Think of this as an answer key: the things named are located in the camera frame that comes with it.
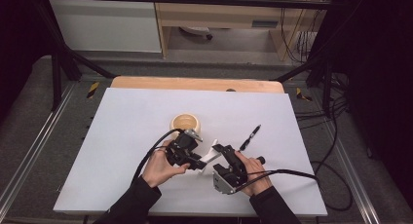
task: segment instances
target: cup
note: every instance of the cup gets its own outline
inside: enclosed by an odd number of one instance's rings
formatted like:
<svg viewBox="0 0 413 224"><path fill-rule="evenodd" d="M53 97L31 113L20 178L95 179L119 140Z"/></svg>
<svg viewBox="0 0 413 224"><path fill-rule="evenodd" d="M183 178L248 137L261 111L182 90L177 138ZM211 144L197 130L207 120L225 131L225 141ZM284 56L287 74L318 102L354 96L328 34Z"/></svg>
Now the cup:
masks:
<svg viewBox="0 0 413 224"><path fill-rule="evenodd" d="M182 130L188 130L188 129L194 129L194 131L197 134L200 134L201 132L201 123L192 114L184 113L175 116L172 121L170 121L169 128L171 130L173 129L182 129ZM179 132L175 131L174 133L171 134L172 139L176 139L179 135Z"/></svg>

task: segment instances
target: white cabinet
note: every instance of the white cabinet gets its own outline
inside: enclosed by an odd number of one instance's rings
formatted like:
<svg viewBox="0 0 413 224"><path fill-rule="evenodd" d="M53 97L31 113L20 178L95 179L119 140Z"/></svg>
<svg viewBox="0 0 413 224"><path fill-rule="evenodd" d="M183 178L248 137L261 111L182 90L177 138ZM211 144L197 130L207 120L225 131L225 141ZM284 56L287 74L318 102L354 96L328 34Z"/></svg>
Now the white cabinet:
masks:
<svg viewBox="0 0 413 224"><path fill-rule="evenodd" d="M64 40L73 50L161 52L153 3L50 1Z"/></svg>

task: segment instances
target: gray floor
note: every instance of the gray floor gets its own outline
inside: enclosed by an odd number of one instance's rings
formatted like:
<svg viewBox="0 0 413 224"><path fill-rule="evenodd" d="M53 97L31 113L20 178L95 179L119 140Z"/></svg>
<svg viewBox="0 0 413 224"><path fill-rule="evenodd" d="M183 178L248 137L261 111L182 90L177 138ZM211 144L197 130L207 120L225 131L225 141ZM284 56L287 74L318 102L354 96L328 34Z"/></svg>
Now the gray floor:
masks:
<svg viewBox="0 0 413 224"><path fill-rule="evenodd" d="M207 41L205 38L187 35L175 29L169 46L170 56L166 59L140 55L142 57L135 58L141 60L139 63L102 59L96 63L122 75L257 80L276 78L292 68L290 62L288 64L274 59L277 55L274 47L269 43L268 32L233 29L216 29L212 32L214 38L212 41ZM31 173L19 190L6 219L35 218L39 221L37 223L46 223L45 219L53 219L50 223L57 223L58 220L82 219L81 216L55 213L52 209L58 196L56 190L64 183L82 145L82 137L87 134L87 126L92 122L91 117L99 105L104 89L110 85L110 80L96 78L91 70L83 68L83 71L85 72L83 80L75 84L73 95ZM311 90L306 88L305 77L306 74L303 73L284 84L296 112L319 109L315 101L296 98L296 88L302 89L304 95L312 97L319 93L317 88ZM87 99L86 95L95 79L100 80L100 85L94 97ZM50 62L47 59L39 60L34 65L33 73L10 114L0 125L0 154L3 156L0 161L1 192L6 189L37 133L50 115L52 90ZM302 121L299 122L299 126L306 127L320 121L322 118ZM367 157L351 113L344 112L338 119L338 131L339 138L349 153L381 222L413 223L412 210L394 186L382 163ZM320 160L331 143L326 125L304 129L302 135L310 160ZM327 162L343 173L335 154ZM334 206L345 205L348 194L337 177L327 169L322 169L319 177L325 190L322 192L324 200ZM364 223L356 203L348 211L329 209L328 213L327 217L319 220L321 223Z"/></svg>

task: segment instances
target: black marker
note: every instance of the black marker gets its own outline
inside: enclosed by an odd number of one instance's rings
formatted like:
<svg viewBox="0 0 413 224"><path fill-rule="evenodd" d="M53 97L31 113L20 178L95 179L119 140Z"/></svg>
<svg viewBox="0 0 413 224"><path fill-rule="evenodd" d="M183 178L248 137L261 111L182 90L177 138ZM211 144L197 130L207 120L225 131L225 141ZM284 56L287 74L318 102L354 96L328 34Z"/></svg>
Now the black marker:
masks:
<svg viewBox="0 0 413 224"><path fill-rule="evenodd" d="M249 144L249 141L257 134L260 128L261 128L261 125L258 125L258 127L256 127L254 131L252 131L252 134L249 136L249 138L243 143L243 145L241 145L240 151L245 150L246 146Z"/></svg>

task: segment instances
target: black cable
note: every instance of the black cable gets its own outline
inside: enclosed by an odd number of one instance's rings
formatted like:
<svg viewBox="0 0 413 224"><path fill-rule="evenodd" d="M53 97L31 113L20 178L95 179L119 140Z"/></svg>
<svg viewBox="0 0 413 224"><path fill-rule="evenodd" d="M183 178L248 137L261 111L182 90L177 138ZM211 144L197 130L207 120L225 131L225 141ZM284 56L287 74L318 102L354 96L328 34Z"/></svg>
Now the black cable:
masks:
<svg viewBox="0 0 413 224"><path fill-rule="evenodd" d="M338 83L338 87L342 91L347 91L349 89L349 76L346 76L347 81L346 83L343 82L340 78L338 78L337 74L334 75L334 78L332 80L336 81Z"/></svg>
<svg viewBox="0 0 413 224"><path fill-rule="evenodd" d="M284 30L283 30L283 21L284 21L284 18L285 18L285 8L281 8L281 12L282 12L282 15L281 15L281 20L280 20L280 22L281 22L281 26L282 26L282 41L283 41L284 44L285 44L285 50L286 50L289 58L290 58L292 61L300 62L300 60L298 60L298 59L294 56L293 52L291 51L291 49L290 49L289 46L288 46L288 43L286 42L285 33L284 33Z"/></svg>
<svg viewBox="0 0 413 224"><path fill-rule="evenodd" d="M321 10L317 10L314 13L312 22L309 24L309 27L308 27L307 31L304 32L305 37L304 37L304 40L301 44L300 55L301 55L301 57L304 56L306 61L307 61L307 59L310 55L311 49L313 47L313 43L310 43L310 41L313 38L313 33L314 33L314 29L316 27L317 18L319 17L320 13L321 13Z"/></svg>
<svg viewBox="0 0 413 224"><path fill-rule="evenodd" d="M161 143L161 141L164 140L168 135L172 134L175 131L183 132L183 130L181 130L181 129L170 130L166 134L164 134L160 139L158 139L158 141L156 141L154 146L152 146L152 148L149 149L148 153L146 153L145 157L142 159L139 166L137 167L136 172L134 173L133 179L131 180L131 183L134 183L134 181L139 177L143 166L145 165L146 161L148 161L149 157L151 157L151 155L155 151L155 149L157 149L158 144Z"/></svg>
<svg viewBox="0 0 413 224"><path fill-rule="evenodd" d="M83 218L83 224L88 224L88 220L89 220L89 216L85 215L85 217Z"/></svg>
<svg viewBox="0 0 413 224"><path fill-rule="evenodd" d="M324 164L324 162L327 160L327 158L331 155L331 152L333 151L334 146L335 146L335 143L336 143L336 141L337 141L338 129L337 129L337 119L335 118L335 114L334 114L334 112L335 112L334 106L335 106L335 102L336 102L337 100L339 100L340 98L341 98L341 97L335 99L333 105L331 106L331 116L332 116L333 125L334 125L333 143L331 144L330 149L328 150L327 154L325 154L324 158L321 160L321 163L319 164L319 166L316 168L315 174L318 173L319 168Z"/></svg>
<svg viewBox="0 0 413 224"><path fill-rule="evenodd" d="M335 103L333 107L336 107L337 110L340 110L347 106L347 101L342 101L339 103ZM324 110L319 110L319 111L313 111L313 112L297 112L295 118L297 119L297 121L304 121L304 120L309 120L309 119L314 119L314 118L318 118L318 117L323 117L325 116L325 112Z"/></svg>
<svg viewBox="0 0 413 224"><path fill-rule="evenodd" d="M340 117L340 115L341 115L345 110L346 110L345 108L344 108L344 109L341 109L341 110L339 111L339 113L337 114L336 118ZM307 127L300 128L300 130L309 129L309 128L312 128L312 127L315 127L315 126L318 126L318 125L321 125L321 124L324 124L324 123L328 123L328 122L330 122L330 121L332 121L332 119L329 119L329 120L323 121L323 122L319 122L319 123L316 123L316 124L313 124L313 125L309 125L309 126L307 126Z"/></svg>
<svg viewBox="0 0 413 224"><path fill-rule="evenodd" d="M252 183L260 180L261 178L270 176L271 174L275 174L275 173L287 173L287 174L292 174L292 175L297 175L297 176L312 178L312 179L314 179L314 180L317 182L317 184L319 185L319 179L318 179L316 176L314 176L314 175L312 175L312 174L309 174L309 173L300 172L300 171L295 171L295 170L291 170L291 169L265 170L265 171L259 171L259 172L250 173L250 174L255 174L255 173L264 173L264 174L262 174L262 175L260 175L260 176L258 176L258 177L256 177L256 178L254 178L254 179L251 179L251 180L247 181L247 183L245 183L245 184L241 185L240 187L238 187L238 188L235 190L235 193L240 192L242 189L244 189L245 187L251 185Z"/></svg>
<svg viewBox="0 0 413 224"><path fill-rule="evenodd" d="M335 207L333 205L329 205L326 202L324 202L325 206L327 206L328 208L331 208L333 210L336 210L336 211L347 211L347 210L349 210L352 207L354 200L353 200L352 189L350 188L349 184L346 182L346 179L344 179L343 176L341 176L332 166L330 166L329 164L327 164L325 162L310 161L310 163L311 164L319 164L319 166L323 165L324 167L330 169L344 183L347 190L349 191L349 203L346 206L344 206L344 207Z"/></svg>

